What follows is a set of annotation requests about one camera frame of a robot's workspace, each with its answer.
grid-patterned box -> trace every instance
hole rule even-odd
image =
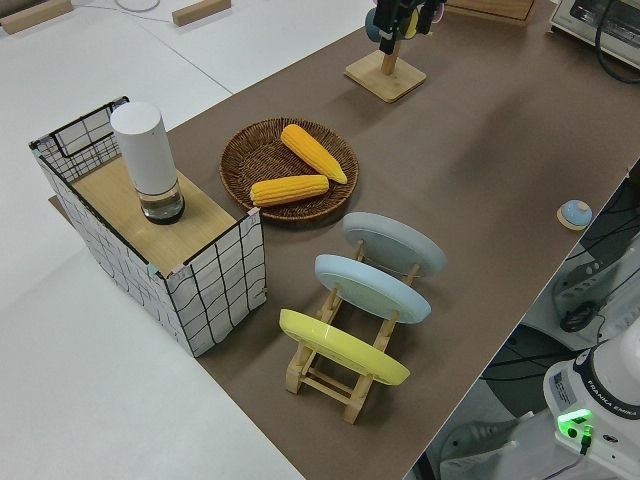
[[[120,155],[111,113],[126,97],[30,143],[31,150],[94,258],[193,356],[224,340],[266,301],[261,213],[254,209],[163,275],[73,182]]]

light blue plate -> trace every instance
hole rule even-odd
[[[366,258],[402,275],[416,263],[418,276],[435,275],[447,264],[446,255],[429,237],[382,215],[349,213],[342,220],[342,232],[353,246],[364,240]]]
[[[319,255],[316,277],[329,290],[338,287],[340,298],[380,318],[388,320],[399,312],[399,323],[419,323],[431,313],[429,302],[414,289],[350,258]]]

white table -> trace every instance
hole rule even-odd
[[[83,3],[113,7],[112,0]],[[362,27],[375,6],[371,0],[232,0],[230,9],[174,25],[171,12],[193,3],[162,0],[154,10],[127,16],[233,93]]]
[[[164,21],[74,3],[0,31],[0,476],[300,478],[102,272],[27,144],[121,95],[158,105],[171,129],[360,27],[371,3],[237,0],[180,29],[170,11],[190,0],[162,0]]]

box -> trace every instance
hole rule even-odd
[[[526,25],[536,0],[448,0],[446,9],[476,17]]]
[[[198,356],[266,301],[261,213],[236,221],[179,173],[183,217],[168,226],[148,222],[110,124],[128,101],[103,105],[30,148],[104,271]]]

toaster oven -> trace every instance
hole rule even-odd
[[[602,51],[640,69],[640,0],[559,0],[551,25],[595,44],[596,30],[602,22]]]

